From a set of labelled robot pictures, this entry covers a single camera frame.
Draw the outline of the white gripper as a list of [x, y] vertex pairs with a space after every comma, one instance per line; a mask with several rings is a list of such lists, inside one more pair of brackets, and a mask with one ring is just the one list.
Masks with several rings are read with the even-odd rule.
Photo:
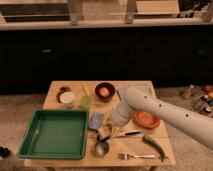
[[102, 125], [99, 128], [99, 135], [110, 135], [110, 138], [114, 138], [116, 135], [116, 126], [122, 127], [127, 125], [132, 118], [133, 112], [134, 110], [124, 100], [120, 101], [112, 109], [111, 116], [104, 116]]

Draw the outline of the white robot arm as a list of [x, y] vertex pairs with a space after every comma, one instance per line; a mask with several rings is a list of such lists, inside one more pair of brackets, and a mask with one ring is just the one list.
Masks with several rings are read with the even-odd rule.
[[112, 108], [110, 119], [116, 127], [123, 127], [136, 111], [145, 111], [168, 122], [200, 144], [213, 150], [213, 119], [159, 100], [146, 89], [119, 88], [121, 101]]

